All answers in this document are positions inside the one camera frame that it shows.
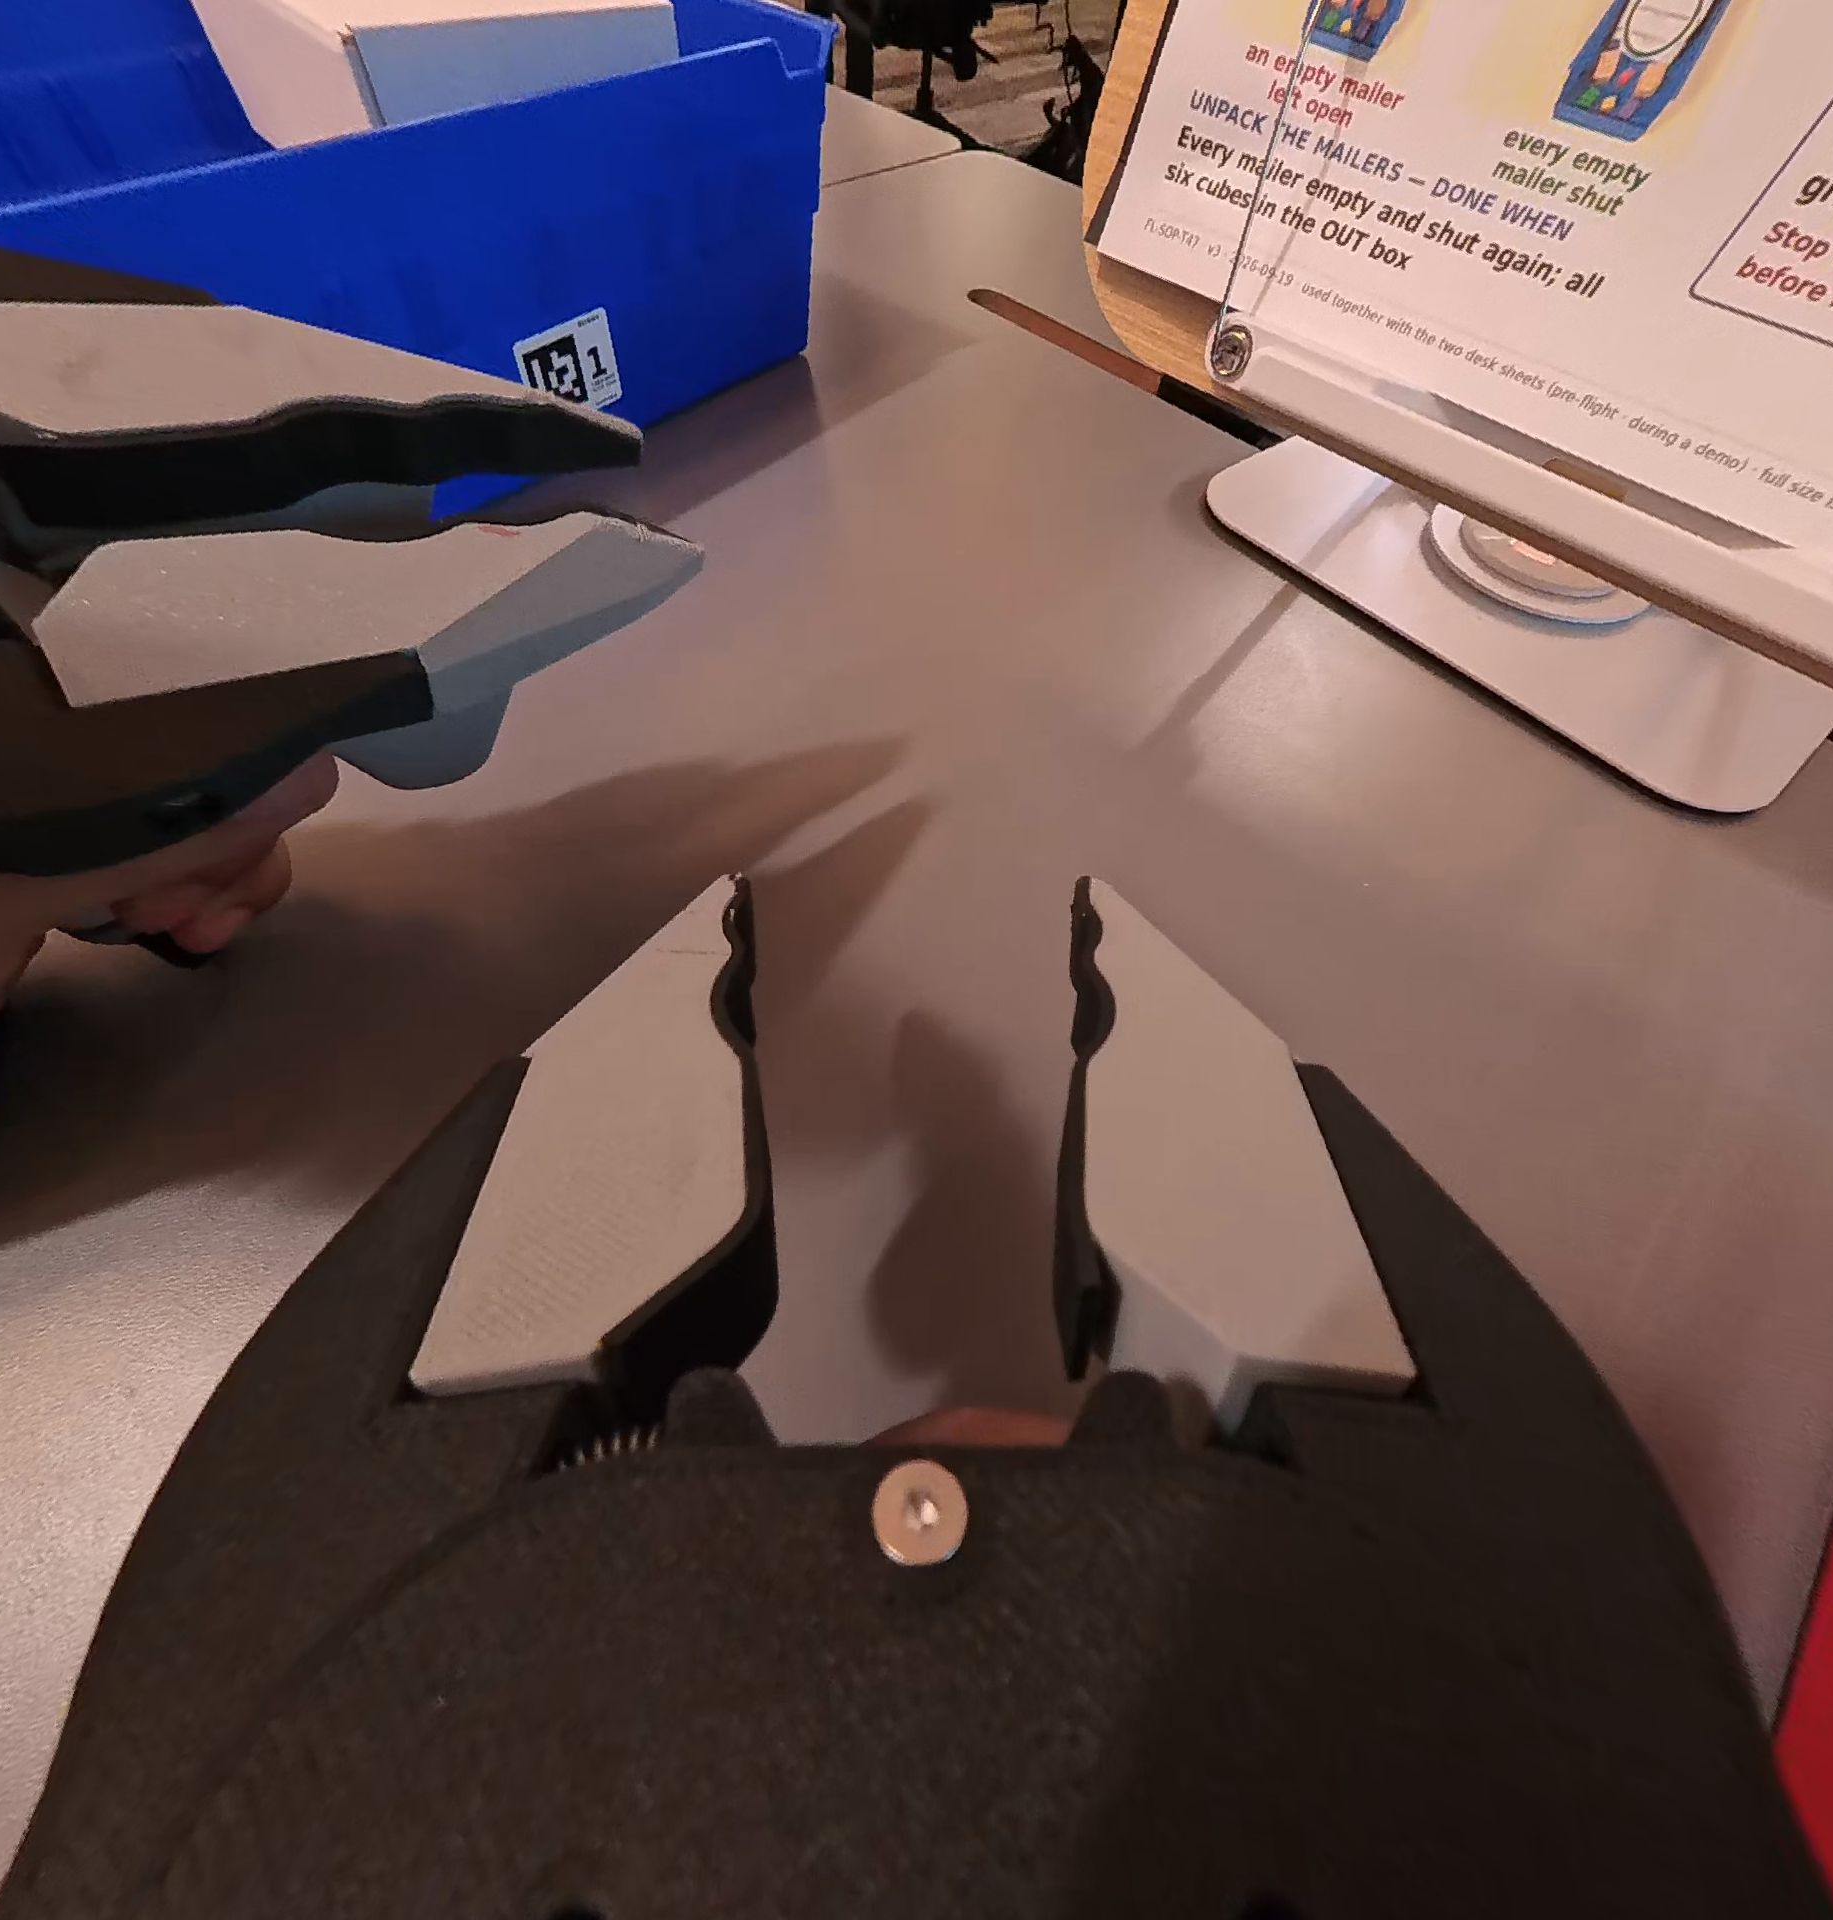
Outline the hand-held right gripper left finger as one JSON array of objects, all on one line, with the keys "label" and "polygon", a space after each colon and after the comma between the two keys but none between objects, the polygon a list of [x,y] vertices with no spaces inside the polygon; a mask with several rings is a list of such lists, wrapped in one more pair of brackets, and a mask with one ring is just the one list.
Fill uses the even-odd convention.
[{"label": "hand-held right gripper left finger", "polygon": [[754,1062],[754,915],[720,877],[520,1057],[409,1381],[663,1403],[737,1369],[781,1297]]}]

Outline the white cardboard mailer box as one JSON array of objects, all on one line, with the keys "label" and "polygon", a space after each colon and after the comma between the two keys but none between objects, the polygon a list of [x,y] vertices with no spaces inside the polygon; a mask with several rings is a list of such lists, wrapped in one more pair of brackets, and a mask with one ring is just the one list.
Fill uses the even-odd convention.
[{"label": "white cardboard mailer box", "polygon": [[670,3],[194,3],[262,139],[340,135],[536,98],[677,58]]}]

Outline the instruction sheet on stand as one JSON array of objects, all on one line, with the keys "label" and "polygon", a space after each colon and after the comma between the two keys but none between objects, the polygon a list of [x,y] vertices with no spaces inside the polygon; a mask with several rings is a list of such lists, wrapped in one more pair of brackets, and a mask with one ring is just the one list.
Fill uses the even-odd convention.
[{"label": "instruction sheet on stand", "polygon": [[1833,688],[1833,556],[1765,541],[1618,474],[1253,330],[1234,388],[1206,372],[1220,301],[1126,269],[1095,249],[1098,211],[1128,157],[1175,5],[1133,5],[1095,124],[1083,188],[1095,291],[1126,345],[1160,372],[1228,399],[1280,435],[1405,482],[1542,545],[1631,594]]}]

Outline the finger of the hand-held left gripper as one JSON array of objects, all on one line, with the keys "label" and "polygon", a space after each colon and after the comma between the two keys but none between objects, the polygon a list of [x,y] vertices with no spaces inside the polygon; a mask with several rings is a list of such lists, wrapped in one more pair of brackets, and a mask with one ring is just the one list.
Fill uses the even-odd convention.
[{"label": "finger of the hand-held left gripper", "polygon": [[0,505],[156,529],[337,487],[640,460],[640,433],[447,363],[225,304],[0,301]]},{"label": "finger of the hand-held left gripper", "polygon": [[35,620],[73,707],[403,654],[433,717],[369,723],[335,751],[397,789],[468,780],[512,691],[635,623],[702,550],[625,517],[466,520],[417,541],[269,529],[99,546]]}]

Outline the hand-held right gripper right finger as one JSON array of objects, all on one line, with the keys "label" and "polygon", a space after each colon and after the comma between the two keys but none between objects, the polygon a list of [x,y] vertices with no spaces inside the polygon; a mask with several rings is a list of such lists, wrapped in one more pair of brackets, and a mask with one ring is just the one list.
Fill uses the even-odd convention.
[{"label": "hand-held right gripper right finger", "polygon": [[1138,1372],[1232,1438],[1257,1392],[1400,1397],[1414,1364],[1284,1039],[1117,890],[1071,890],[1054,1190],[1065,1377]]}]

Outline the blue plastic bin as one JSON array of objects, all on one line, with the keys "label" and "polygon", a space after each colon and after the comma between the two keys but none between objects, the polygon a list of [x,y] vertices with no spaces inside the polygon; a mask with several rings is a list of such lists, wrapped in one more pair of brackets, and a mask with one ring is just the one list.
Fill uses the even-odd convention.
[{"label": "blue plastic bin", "polygon": [[193,5],[0,5],[0,250],[640,429],[806,349],[834,30],[672,5],[633,76],[274,149]]}]

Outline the printed instruction sheet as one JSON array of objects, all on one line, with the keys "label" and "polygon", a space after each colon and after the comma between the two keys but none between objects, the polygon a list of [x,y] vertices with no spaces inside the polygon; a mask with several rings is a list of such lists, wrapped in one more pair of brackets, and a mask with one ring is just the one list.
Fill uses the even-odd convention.
[{"label": "printed instruction sheet", "polygon": [[1833,556],[1833,3],[1175,5],[1095,249]]}]

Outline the person's left hand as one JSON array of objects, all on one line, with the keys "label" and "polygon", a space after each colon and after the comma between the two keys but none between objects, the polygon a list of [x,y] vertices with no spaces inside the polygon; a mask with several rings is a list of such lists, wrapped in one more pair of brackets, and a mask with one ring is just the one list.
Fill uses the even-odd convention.
[{"label": "person's left hand", "polygon": [[290,877],[283,838],[267,832],[229,832],[209,850],[188,845],[108,874],[0,877],[0,1012],[57,931],[105,932],[202,964],[266,915]]}]

